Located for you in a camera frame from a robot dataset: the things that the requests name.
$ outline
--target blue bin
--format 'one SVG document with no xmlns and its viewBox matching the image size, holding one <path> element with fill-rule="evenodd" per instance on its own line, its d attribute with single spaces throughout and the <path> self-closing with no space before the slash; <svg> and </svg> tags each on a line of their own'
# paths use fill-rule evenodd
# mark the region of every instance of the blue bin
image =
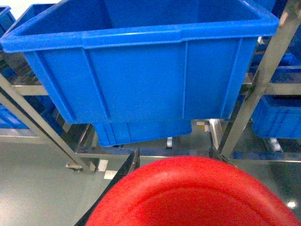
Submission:
<svg viewBox="0 0 301 226">
<path fill-rule="evenodd" d="M 53 130 L 58 134 L 63 134 L 62 127 L 57 123 L 57 121 L 51 116 L 51 111 L 54 108 L 49 104 L 51 101 L 49 97 L 37 97 L 33 99 L 27 96 L 28 102 L 36 109 L 36 111 L 43 117 L 43 119 L 53 128 Z M 44 107 L 36 107 L 36 101 L 41 101 Z M 14 116 L 5 106 L 0 104 L 0 129 L 28 129 L 28 127 L 21 122 L 16 116 Z"/>
<path fill-rule="evenodd" d="M 263 96 L 253 115 L 253 131 L 259 137 L 301 138 L 301 99 Z"/>
<path fill-rule="evenodd" d="M 20 25 L 24 24 L 26 21 L 30 20 L 31 18 L 35 17 L 36 15 L 40 14 L 41 12 L 45 11 L 46 9 L 50 8 L 54 4 L 33 4 L 29 6 L 29 8 L 17 19 L 14 21 L 13 24 L 6 30 L 4 35 L 7 35 L 12 30 L 16 29 Z"/>
<path fill-rule="evenodd" d="M 0 6 L 0 37 L 4 35 L 14 22 L 15 18 L 10 13 L 10 7 Z"/>
<path fill-rule="evenodd" d="M 271 12 L 274 8 L 276 0 L 254 0 L 259 5 L 267 9 L 269 12 Z"/>
<path fill-rule="evenodd" d="M 31 5 L 23 15 L 7 30 L 4 34 L 8 34 L 15 28 L 19 27 L 26 21 L 35 17 L 39 13 L 45 11 L 53 4 L 34 4 Z M 41 105 L 36 105 L 36 99 L 31 96 L 26 96 L 25 99 L 31 103 L 33 106 L 36 106 L 38 112 L 42 112 L 42 117 L 54 128 L 55 131 L 63 132 L 61 127 L 56 123 L 56 121 L 51 117 L 50 113 L 54 108 L 54 104 L 48 96 L 36 96 L 37 100 L 42 103 L 45 109 L 41 109 Z M 170 136 L 180 136 L 191 133 L 191 124 L 190 121 L 176 122 L 176 121 L 155 121 L 155 122 L 140 122 L 139 125 L 135 123 L 112 123 L 112 124 L 94 124 L 96 131 L 98 132 L 100 144 L 102 146 L 108 145 L 119 145 L 130 142 L 139 142 L 149 139 L 159 139 L 166 138 Z M 102 129 L 106 128 L 109 132 L 104 132 Z M 130 139 L 121 139 L 121 137 L 130 137 Z"/>
<path fill-rule="evenodd" d="M 285 5 L 287 3 L 287 0 L 276 0 L 275 6 L 272 10 L 272 13 L 280 18 L 282 15 L 282 12 L 285 8 Z M 290 45 L 288 46 L 288 50 L 295 55 L 295 57 L 301 61 L 301 26 L 297 29 L 294 37 L 292 38 L 292 41 Z"/>
<path fill-rule="evenodd" d="M 191 121 L 150 121 L 93 124 L 101 146 L 142 142 L 191 133 Z"/>
<path fill-rule="evenodd" d="M 189 121 L 230 116 L 257 37 L 277 26 L 251 0 L 63 0 L 1 43 L 68 123 Z"/>
<path fill-rule="evenodd" d="M 5 106 L 0 104 L 0 128 L 3 129 L 28 129 L 17 117 Z"/>
<path fill-rule="evenodd" d="M 254 55 L 249 72 L 255 73 L 262 60 L 263 54 Z M 301 62 L 294 54 L 286 53 L 275 70 L 271 82 L 274 83 L 301 83 Z"/>
<path fill-rule="evenodd" d="M 63 129 L 51 116 L 47 109 L 39 112 L 45 121 L 53 128 L 57 134 L 62 135 Z M 21 122 L 15 115 L 13 115 L 5 106 L 0 104 L 0 128 L 1 129 L 28 129 L 28 127 Z"/>
<path fill-rule="evenodd" d="M 263 55 L 255 55 L 250 71 L 255 72 Z M 301 83 L 301 62 L 285 54 L 271 82 Z M 301 138 L 301 99 L 298 97 L 263 96 L 254 113 L 253 131 L 259 137 Z"/>
</svg>

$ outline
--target stainless steel rack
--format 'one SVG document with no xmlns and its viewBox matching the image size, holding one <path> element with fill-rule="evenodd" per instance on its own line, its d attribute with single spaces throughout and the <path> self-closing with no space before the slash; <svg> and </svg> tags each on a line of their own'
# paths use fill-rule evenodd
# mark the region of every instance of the stainless steel rack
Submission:
<svg viewBox="0 0 301 226">
<path fill-rule="evenodd" d="M 234 109 L 225 132 L 222 130 L 219 119 L 204 120 L 204 124 L 211 131 L 213 152 L 216 158 L 237 161 L 231 159 L 231 153 L 262 95 L 301 95 L 301 84 L 270 83 L 300 23 L 301 1 L 289 0 L 281 17 L 278 32 L 271 38 L 254 78 L 251 80 L 249 75 L 246 75 L 240 91 L 240 94 L 246 97 L 241 107 L 237 106 Z M 24 61 L 20 54 L 12 57 Z M 48 95 L 36 77 L 28 77 L 32 71 L 26 63 L 24 65 L 17 69 L 19 76 L 14 80 L 8 81 L 0 75 L 0 103 L 30 129 L 0 129 L 0 142 L 46 144 L 66 158 L 66 167 L 78 171 L 95 171 L 99 159 L 110 154 L 114 147 L 100 147 L 92 125 L 68 125 L 57 111 L 54 117 L 65 130 L 64 134 L 59 136 L 24 98 L 24 96 Z M 166 148 L 171 149 L 172 146 L 173 140 L 169 137 L 166 141 Z M 115 148 L 122 154 L 122 148 Z M 189 151 L 189 154 L 210 156 L 211 151 L 193 150 Z M 282 159 L 277 161 L 301 162 L 301 154 L 281 153 L 280 155 Z M 251 160 L 248 155 L 244 155 L 242 161 L 256 160 Z"/>
</svg>

